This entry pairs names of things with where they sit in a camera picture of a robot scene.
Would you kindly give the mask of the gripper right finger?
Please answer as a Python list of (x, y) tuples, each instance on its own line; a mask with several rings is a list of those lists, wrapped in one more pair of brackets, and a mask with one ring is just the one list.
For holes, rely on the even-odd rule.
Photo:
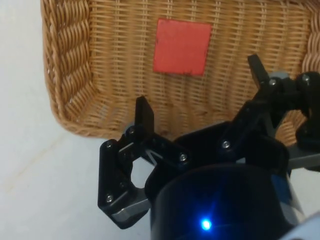
[(247, 58), (258, 87), (222, 134), (216, 154), (223, 160), (237, 160), (275, 154), (288, 149), (275, 139), (277, 129), (290, 111), (300, 111), (305, 121), (295, 132), (292, 149), (301, 154), (320, 153), (320, 74), (308, 71), (291, 79), (279, 72), (270, 76), (258, 55)]

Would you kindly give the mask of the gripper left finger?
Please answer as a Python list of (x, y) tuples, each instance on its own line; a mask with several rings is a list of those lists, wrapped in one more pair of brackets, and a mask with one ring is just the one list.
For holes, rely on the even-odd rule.
[[(190, 152), (155, 133), (154, 125), (154, 112), (140, 96), (135, 102), (134, 124), (119, 140), (110, 139), (100, 146), (97, 205), (120, 229), (138, 222), (160, 190), (190, 166)], [(139, 158), (154, 167), (143, 188), (132, 182), (133, 163)]]

